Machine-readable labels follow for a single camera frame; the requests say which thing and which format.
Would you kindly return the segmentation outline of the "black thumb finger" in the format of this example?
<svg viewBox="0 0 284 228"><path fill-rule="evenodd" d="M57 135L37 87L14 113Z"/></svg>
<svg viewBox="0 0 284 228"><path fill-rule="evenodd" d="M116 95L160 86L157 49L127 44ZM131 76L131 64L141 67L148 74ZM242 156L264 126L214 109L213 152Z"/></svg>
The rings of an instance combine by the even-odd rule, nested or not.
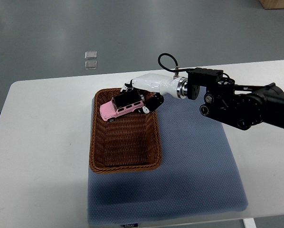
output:
<svg viewBox="0 0 284 228"><path fill-rule="evenodd" d="M155 111L164 102L164 97L160 93L155 93L142 107L143 114Z"/></svg>

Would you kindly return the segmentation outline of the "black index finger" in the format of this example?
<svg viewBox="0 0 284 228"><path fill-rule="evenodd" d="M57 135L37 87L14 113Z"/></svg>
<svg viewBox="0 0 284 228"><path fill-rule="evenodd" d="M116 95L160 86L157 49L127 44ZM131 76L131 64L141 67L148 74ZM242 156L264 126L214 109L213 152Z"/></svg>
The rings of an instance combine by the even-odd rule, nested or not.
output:
<svg viewBox="0 0 284 228"><path fill-rule="evenodd" d="M132 82L127 82L122 86L120 92L128 92L128 91L132 91L133 89L134 89L134 86Z"/></svg>

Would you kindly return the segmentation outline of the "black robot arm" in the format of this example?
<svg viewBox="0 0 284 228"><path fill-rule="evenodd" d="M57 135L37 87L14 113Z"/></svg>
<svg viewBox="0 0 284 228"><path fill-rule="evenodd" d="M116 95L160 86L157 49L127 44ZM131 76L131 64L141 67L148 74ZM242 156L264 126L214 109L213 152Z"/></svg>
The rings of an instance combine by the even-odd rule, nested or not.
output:
<svg viewBox="0 0 284 228"><path fill-rule="evenodd" d="M205 87L204 104L200 113L208 118L240 130L267 123L284 129L284 91L275 83L264 86L237 85L223 70L208 68L161 68L174 73L173 77L145 74L125 83L120 92L134 89L153 92L153 97L140 109L148 114L164 101L163 95L170 94L178 99L195 100L201 87Z"/></svg>

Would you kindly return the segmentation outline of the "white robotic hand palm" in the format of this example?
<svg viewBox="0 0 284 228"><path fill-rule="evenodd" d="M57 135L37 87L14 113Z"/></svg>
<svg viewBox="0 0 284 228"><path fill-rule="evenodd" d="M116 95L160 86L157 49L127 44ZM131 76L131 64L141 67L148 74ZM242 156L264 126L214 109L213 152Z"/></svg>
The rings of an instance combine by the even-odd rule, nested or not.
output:
<svg viewBox="0 0 284 228"><path fill-rule="evenodd" d="M131 80L131 84L134 88L160 93L161 95L170 94L178 99L184 99L186 97L183 92L185 83L185 77L173 78L152 73Z"/></svg>

